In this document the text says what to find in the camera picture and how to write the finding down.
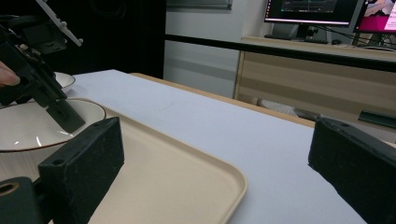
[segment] plastic tray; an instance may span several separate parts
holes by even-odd
[[[120,117],[125,163],[90,223],[226,223],[247,191],[231,164]]]

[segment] white table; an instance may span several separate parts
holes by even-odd
[[[238,167],[230,223],[365,223],[308,164],[313,128],[115,70],[76,76],[88,98]]]

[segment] monitor screen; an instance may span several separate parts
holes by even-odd
[[[395,0],[364,0],[355,33],[396,34]]]
[[[265,22],[348,27],[360,0],[267,0]]]

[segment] beige tray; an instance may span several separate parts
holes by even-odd
[[[247,190],[231,164],[120,117],[125,164],[90,223],[226,223]]]

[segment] white wall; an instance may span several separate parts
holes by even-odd
[[[166,33],[240,42],[245,34],[261,32],[260,16],[254,16],[263,12],[257,7],[261,4],[262,0],[233,0],[232,10],[168,9]],[[232,98],[238,57],[237,50],[166,41],[163,78]]]

